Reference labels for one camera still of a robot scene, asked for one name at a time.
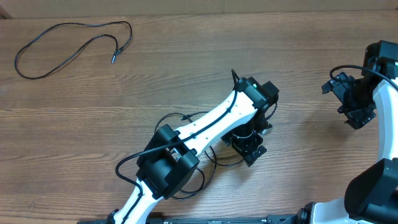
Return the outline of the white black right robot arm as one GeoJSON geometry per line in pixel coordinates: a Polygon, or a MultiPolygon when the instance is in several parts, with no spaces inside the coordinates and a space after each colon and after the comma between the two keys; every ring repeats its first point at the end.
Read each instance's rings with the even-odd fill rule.
{"type": "Polygon", "coordinates": [[[340,101],[338,112],[351,128],[373,123],[377,157],[354,177],[343,196],[310,202],[280,223],[397,223],[397,43],[369,44],[362,65],[330,70],[323,93],[340,101]]]}

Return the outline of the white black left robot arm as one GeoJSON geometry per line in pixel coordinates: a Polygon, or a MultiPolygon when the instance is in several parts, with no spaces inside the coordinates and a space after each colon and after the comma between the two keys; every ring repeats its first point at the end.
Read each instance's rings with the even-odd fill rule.
{"type": "Polygon", "coordinates": [[[108,223],[145,223],[162,199],[174,196],[190,180],[200,154],[216,140],[231,146],[251,166],[267,150],[263,135],[272,126],[266,111],[277,104],[279,89],[259,84],[253,77],[235,78],[231,94],[216,108],[185,126],[159,128],[142,151],[122,159],[118,167],[136,159],[136,180],[117,176],[135,186],[120,210],[108,215],[108,223]]]}

